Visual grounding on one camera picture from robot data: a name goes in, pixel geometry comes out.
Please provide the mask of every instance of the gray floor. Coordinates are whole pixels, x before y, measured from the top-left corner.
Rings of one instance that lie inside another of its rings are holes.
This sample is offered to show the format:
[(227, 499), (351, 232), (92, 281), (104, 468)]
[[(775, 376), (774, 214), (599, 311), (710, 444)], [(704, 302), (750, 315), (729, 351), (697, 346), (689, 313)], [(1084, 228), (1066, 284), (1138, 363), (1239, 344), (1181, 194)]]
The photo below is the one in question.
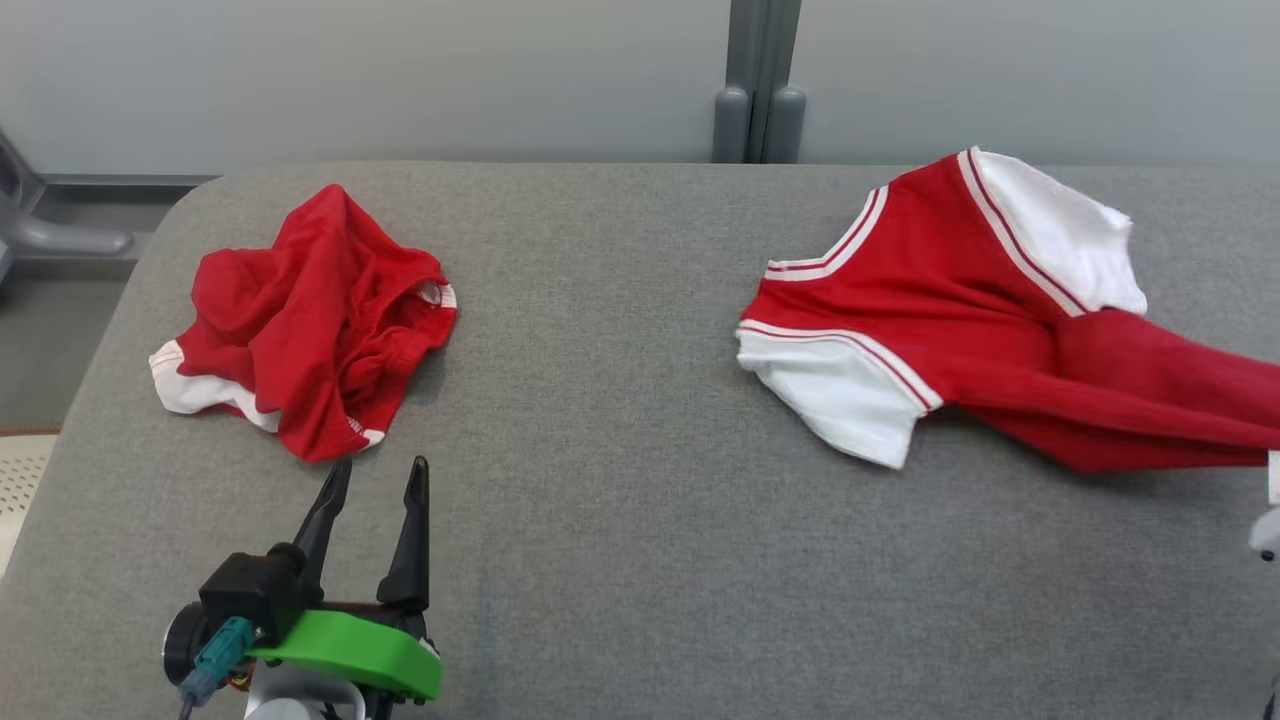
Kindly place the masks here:
[(151, 233), (188, 188), (50, 187), (42, 219), (127, 229), (123, 258), (19, 254), (0, 282), (0, 425), (61, 423)]

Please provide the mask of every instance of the green bracket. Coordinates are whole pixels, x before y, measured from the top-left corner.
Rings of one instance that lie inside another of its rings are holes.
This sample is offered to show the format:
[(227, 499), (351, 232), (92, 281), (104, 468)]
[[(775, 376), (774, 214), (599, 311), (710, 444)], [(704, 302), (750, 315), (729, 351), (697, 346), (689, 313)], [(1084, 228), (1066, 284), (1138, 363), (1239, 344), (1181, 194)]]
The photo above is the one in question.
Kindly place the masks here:
[(411, 698), (435, 700), (444, 667), (412, 635), (335, 610), (307, 610), (279, 647), (250, 651), (300, 667)]

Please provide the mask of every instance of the robotic arm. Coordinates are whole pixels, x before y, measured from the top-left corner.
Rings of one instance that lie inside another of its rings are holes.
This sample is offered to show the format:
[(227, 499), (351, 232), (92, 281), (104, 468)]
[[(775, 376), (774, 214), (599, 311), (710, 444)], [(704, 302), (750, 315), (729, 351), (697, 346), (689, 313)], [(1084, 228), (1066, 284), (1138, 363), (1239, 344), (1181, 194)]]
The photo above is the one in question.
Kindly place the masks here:
[(351, 460), (329, 471), (292, 543), (266, 555), (233, 553), (165, 633), (165, 676), (178, 687), (182, 720), (219, 688), (248, 692), (246, 720), (388, 720), (397, 703), (439, 694), (443, 666), (426, 637), (426, 459), (413, 460), (390, 570), (378, 603), (329, 602), (320, 575), (342, 511)]

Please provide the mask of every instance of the teal connector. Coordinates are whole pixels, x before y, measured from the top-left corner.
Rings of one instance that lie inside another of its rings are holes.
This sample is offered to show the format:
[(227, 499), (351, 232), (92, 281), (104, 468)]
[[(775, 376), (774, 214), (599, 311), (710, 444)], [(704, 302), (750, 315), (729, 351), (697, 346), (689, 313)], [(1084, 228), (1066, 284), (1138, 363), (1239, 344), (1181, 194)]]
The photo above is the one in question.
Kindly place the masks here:
[(253, 639), (253, 624), (248, 620), (230, 618), (223, 623), (196, 656), (196, 669), (178, 685), (178, 697), (183, 705), (204, 707), (230, 671), (244, 660)]

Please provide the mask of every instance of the perforated surface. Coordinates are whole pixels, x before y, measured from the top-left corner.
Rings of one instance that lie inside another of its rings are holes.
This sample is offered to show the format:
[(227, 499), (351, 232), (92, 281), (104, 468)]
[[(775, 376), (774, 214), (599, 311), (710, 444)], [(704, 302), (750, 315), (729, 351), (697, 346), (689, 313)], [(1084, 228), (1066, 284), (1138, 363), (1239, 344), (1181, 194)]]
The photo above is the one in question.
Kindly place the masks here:
[(56, 441), (58, 436), (0, 437), (0, 575)]

